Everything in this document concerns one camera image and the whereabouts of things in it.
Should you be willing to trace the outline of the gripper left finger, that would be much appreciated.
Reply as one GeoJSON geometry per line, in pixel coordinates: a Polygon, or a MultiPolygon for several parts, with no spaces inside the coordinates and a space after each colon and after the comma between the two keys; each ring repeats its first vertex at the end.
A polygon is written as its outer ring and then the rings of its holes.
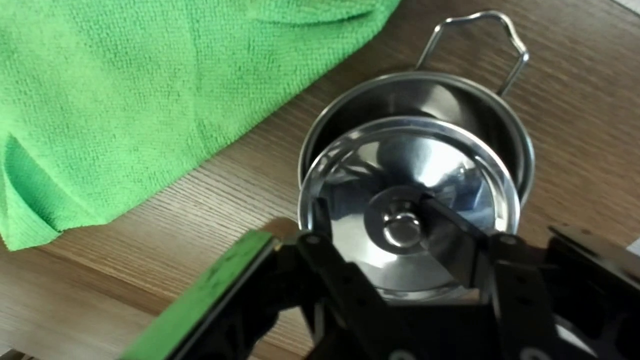
{"type": "Polygon", "coordinates": [[[250,230],[211,264],[119,360],[250,360],[281,312],[299,308],[305,360],[417,360],[404,321],[334,247],[323,202],[315,230],[250,230]]]}

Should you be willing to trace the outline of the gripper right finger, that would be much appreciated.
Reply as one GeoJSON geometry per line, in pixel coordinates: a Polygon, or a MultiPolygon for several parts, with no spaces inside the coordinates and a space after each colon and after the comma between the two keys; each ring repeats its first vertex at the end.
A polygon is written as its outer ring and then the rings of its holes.
{"type": "Polygon", "coordinates": [[[504,359],[640,360],[640,256],[568,225],[546,248],[489,234],[427,194],[419,219],[435,260],[493,310],[504,359]]]}

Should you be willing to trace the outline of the steel pot lid with knob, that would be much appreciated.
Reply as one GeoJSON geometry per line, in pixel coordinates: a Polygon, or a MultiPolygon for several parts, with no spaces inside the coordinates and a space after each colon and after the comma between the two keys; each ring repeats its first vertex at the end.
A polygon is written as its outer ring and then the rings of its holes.
{"type": "Polygon", "coordinates": [[[425,116],[394,116],[350,130],[318,155],[302,182],[298,222],[330,230],[387,301],[428,302],[469,291],[460,226],[518,230],[521,201],[502,160],[477,136],[425,116]]]}

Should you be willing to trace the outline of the green microfibre cloth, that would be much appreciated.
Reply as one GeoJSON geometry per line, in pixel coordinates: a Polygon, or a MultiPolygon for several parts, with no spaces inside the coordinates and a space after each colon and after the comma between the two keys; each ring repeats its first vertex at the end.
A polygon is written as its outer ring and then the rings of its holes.
{"type": "Polygon", "coordinates": [[[0,0],[0,239],[107,224],[380,32],[400,0],[0,0]]]}

